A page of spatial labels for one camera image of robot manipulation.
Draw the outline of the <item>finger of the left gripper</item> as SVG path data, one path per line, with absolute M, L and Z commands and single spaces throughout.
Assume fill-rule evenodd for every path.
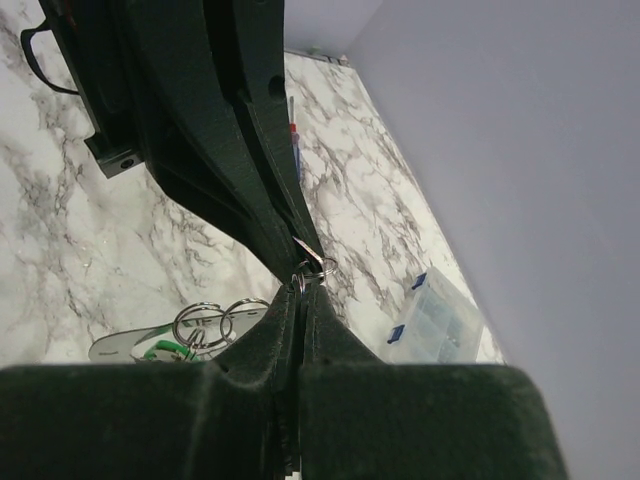
M 282 1 L 206 1 L 204 18 L 220 89 L 289 234 L 323 252 L 301 192 L 284 72 Z

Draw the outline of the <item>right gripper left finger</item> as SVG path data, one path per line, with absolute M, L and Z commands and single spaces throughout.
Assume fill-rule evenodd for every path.
M 299 300 L 287 287 L 210 361 L 42 365 L 1 373 L 5 479 L 282 479 Z

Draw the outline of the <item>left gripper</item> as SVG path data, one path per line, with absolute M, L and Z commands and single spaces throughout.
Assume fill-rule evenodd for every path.
M 106 177 L 144 160 L 171 200 L 287 280 L 299 264 L 300 249 L 271 204 L 222 95 L 205 2 L 118 1 L 116 36 L 109 1 L 42 0 L 45 19 L 20 33 L 20 45 L 42 83 L 82 99 L 94 128 L 85 143 Z M 32 39 L 47 31 L 62 53 L 73 89 L 52 83 L 36 59 Z

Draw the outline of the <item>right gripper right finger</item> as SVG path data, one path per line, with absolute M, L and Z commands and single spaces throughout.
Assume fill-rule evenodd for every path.
M 564 479 L 544 400 L 520 369 L 391 365 L 306 295 L 299 371 L 305 479 Z

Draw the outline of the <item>small split keyring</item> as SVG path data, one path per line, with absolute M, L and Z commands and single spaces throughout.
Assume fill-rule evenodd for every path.
M 332 257 L 321 257 L 320 260 L 302 261 L 293 273 L 293 283 L 301 295 L 311 285 L 322 285 L 338 269 L 338 262 Z

